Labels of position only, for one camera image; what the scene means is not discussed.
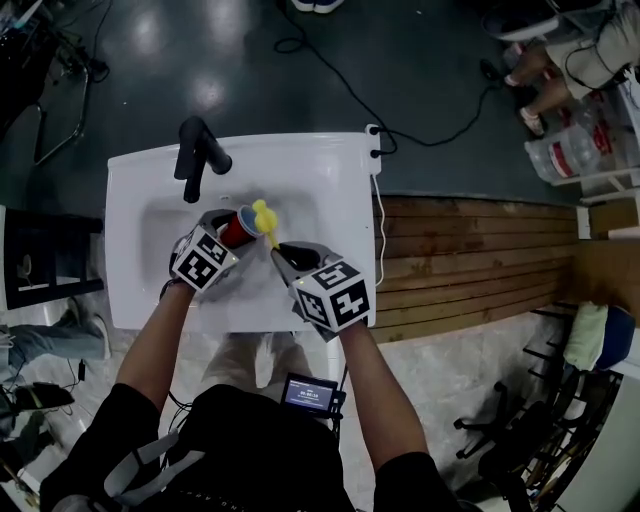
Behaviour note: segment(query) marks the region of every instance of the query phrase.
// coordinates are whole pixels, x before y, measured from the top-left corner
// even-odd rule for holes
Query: white sink
[[[250,135],[219,139],[233,159],[224,176],[207,165],[200,201],[182,199],[173,178],[178,145],[109,160],[106,210],[107,285],[113,323],[140,329],[169,279],[175,241],[208,210],[265,199],[278,213],[280,242],[322,243],[365,274],[375,322],[375,256],[369,176],[380,172],[379,137],[363,133]],[[310,330],[291,313],[292,299],[266,240],[237,287],[214,302],[194,301],[185,328],[200,332]]]

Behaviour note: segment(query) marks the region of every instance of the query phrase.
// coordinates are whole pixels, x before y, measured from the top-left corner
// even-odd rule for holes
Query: fiducial marker cube
[[[291,288],[304,318],[333,332],[369,313],[364,276],[344,259],[297,279]]]
[[[199,292],[228,274],[238,258],[201,225],[184,239],[171,270]]]

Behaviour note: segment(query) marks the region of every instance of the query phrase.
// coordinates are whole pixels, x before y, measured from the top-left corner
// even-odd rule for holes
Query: white cable
[[[382,206],[382,199],[380,199],[380,189],[378,188],[378,180],[374,175],[371,175],[371,179],[373,180],[373,187],[376,190],[376,197],[378,198],[378,206],[380,206],[380,213],[382,213],[382,218],[380,219],[380,233],[382,234],[382,249],[380,250],[380,279],[376,283],[376,288],[380,286],[380,283],[384,281],[384,250],[387,248],[387,237],[384,234],[384,207]]]

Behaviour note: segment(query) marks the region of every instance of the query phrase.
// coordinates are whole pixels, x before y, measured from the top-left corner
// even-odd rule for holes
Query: white container
[[[593,174],[600,163],[600,151],[591,134],[577,124],[550,137],[525,142],[524,148],[538,176],[548,183]]]

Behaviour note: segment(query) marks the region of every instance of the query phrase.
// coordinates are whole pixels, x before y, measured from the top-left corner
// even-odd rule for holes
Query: small screen
[[[311,407],[328,411],[331,406],[333,389],[308,382],[290,380],[284,401],[291,405]]]

